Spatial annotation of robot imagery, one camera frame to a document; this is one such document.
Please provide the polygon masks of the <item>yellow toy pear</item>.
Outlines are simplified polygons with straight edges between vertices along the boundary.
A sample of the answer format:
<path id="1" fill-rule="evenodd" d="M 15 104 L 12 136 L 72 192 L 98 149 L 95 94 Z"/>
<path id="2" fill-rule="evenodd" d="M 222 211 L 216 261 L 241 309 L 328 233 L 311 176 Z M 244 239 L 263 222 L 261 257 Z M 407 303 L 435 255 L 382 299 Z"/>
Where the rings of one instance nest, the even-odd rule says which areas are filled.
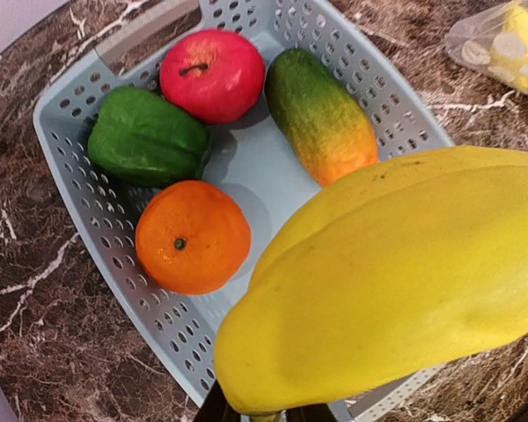
<path id="1" fill-rule="evenodd" d="M 502 29 L 490 48 L 488 71 L 503 83 L 528 94 L 528 10 L 509 2 Z"/>

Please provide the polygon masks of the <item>yellow toy banana bunch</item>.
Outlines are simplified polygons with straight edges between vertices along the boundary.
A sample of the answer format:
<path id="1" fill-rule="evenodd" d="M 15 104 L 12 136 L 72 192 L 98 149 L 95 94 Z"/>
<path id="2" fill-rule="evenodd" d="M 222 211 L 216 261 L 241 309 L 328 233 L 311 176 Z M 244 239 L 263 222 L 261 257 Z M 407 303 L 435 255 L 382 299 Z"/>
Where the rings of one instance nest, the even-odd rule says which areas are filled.
<path id="1" fill-rule="evenodd" d="M 245 415 L 351 397 L 528 333 L 528 152 L 400 156 L 281 228 L 216 337 Z"/>

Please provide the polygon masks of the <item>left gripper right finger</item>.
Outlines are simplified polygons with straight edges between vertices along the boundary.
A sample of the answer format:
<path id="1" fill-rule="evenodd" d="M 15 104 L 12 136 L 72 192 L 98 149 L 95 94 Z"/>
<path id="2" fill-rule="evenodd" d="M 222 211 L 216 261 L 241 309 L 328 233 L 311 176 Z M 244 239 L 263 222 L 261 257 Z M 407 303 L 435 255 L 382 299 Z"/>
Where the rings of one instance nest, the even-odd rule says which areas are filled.
<path id="1" fill-rule="evenodd" d="M 327 404 L 311 404 L 288 409 L 287 422 L 337 422 Z"/>

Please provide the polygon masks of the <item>clear dotted zip bag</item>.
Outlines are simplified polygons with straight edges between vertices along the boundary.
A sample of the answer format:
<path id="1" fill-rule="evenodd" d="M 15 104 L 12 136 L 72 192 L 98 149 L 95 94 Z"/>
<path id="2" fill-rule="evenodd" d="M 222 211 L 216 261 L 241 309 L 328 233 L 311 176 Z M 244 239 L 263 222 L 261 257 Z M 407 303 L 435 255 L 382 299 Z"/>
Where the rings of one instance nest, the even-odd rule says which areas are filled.
<path id="1" fill-rule="evenodd" d="M 528 96 L 528 1 L 508 1 L 461 19 L 444 45 L 456 63 Z"/>

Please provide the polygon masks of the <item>blue perforated plastic basket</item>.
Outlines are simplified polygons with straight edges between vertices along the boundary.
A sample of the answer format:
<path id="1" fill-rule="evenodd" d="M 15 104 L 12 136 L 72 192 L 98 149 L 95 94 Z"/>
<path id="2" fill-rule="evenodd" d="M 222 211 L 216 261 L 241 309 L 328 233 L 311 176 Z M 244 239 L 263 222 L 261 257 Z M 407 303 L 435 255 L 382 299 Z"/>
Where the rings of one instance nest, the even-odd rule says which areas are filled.
<path id="1" fill-rule="evenodd" d="M 241 33 L 266 62 L 290 47 L 312 52 L 372 119 L 381 159 L 449 147 L 451 139 L 386 57 L 326 1 L 166 1 L 98 44 L 45 90 L 33 125 L 65 206 L 134 326 L 180 387 L 201 404 L 215 378 L 219 324 L 247 290 L 271 238 L 319 188 L 260 101 L 238 122 L 211 128 L 212 156 L 203 174 L 238 203 L 250 223 L 246 262 L 222 289 L 193 297 L 166 292 L 144 273 L 134 250 L 134 228 L 153 193 L 95 167 L 87 139 L 112 89 L 158 87 L 165 51 L 123 76 L 113 73 L 111 64 L 191 11 L 201 13 L 200 28 Z"/>

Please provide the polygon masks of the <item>orange toy orange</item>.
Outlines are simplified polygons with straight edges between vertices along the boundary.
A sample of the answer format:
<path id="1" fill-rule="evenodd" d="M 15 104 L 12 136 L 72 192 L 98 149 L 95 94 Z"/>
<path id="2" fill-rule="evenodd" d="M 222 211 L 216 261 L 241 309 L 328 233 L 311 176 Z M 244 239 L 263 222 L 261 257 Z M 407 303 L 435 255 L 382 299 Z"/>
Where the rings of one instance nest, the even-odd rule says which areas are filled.
<path id="1" fill-rule="evenodd" d="M 250 226 L 238 204 L 201 180 L 157 194 L 136 225 L 138 261 L 151 279 L 181 295 L 223 287 L 246 261 Z"/>

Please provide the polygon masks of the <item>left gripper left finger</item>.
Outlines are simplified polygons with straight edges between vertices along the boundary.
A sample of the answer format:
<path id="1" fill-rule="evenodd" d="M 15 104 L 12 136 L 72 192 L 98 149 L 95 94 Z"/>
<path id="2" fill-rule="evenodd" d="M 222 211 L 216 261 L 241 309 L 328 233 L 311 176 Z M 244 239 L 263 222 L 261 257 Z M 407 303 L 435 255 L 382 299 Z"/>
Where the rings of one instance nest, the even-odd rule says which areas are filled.
<path id="1" fill-rule="evenodd" d="M 215 381 L 197 412 L 197 422 L 240 422 L 241 415 L 227 402 L 218 381 Z"/>

